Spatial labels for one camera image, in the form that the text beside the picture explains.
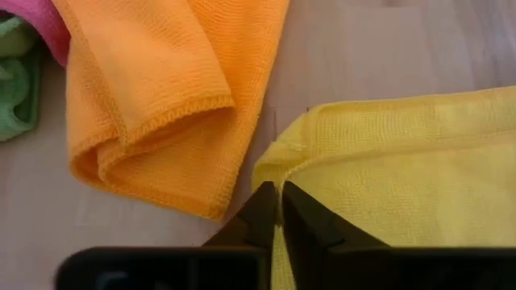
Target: microfiber cloth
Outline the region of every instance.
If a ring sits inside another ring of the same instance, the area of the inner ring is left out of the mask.
[[[37,39],[38,33],[31,24],[18,16],[0,13],[0,57],[22,56]]]
[[[393,246],[516,245],[516,87],[318,106],[258,160]],[[273,288],[293,289],[281,228]]]
[[[42,36],[57,62],[66,65],[70,34],[51,0],[0,0],[0,10],[29,22]]]
[[[40,99],[41,49],[0,59],[0,141],[33,129]]]
[[[287,0],[54,0],[72,36],[71,170],[221,220],[260,113]]]

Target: black plastic object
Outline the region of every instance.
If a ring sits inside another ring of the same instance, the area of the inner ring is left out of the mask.
[[[276,211],[273,183],[262,184],[204,246],[92,248],[61,265],[56,290],[269,289]]]
[[[298,290],[516,289],[515,249],[390,247],[289,182],[282,206]],[[56,290],[270,289],[276,214],[264,183],[204,246],[82,251]]]
[[[516,250],[392,248],[292,183],[284,232],[298,290],[516,289]]]

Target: yellow microfiber towel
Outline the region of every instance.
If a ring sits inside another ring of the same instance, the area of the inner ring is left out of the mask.
[[[288,0],[53,0],[72,36],[73,174],[221,219],[256,126]]]
[[[319,106],[255,166],[394,246],[516,245],[516,87]],[[273,288],[293,289],[281,228]]]

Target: pink towel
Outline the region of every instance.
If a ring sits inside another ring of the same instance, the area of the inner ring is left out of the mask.
[[[51,0],[0,0],[0,10],[29,22],[41,34],[57,62],[66,66],[70,34]]]

